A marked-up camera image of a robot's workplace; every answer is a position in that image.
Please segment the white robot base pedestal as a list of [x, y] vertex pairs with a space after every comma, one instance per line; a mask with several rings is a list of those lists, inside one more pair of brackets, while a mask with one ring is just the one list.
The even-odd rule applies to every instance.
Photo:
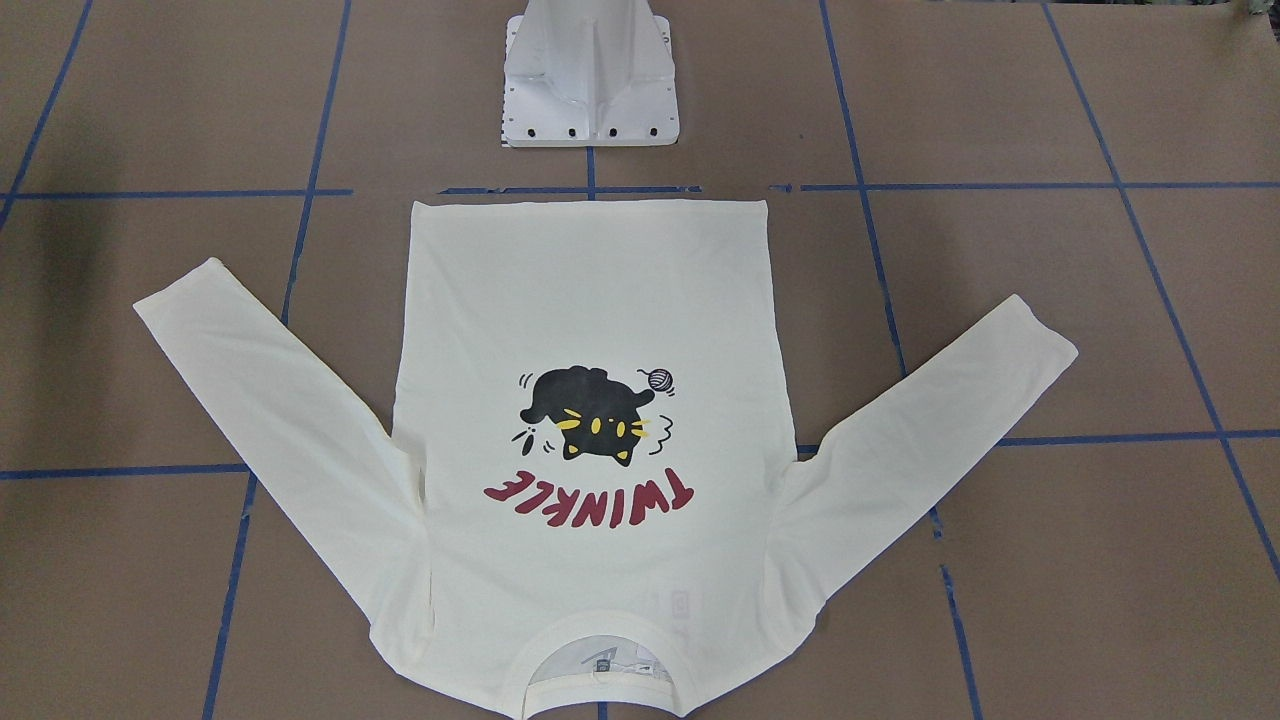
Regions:
[[668, 146], [680, 131], [671, 27], [648, 1], [530, 1], [507, 20], [506, 147]]

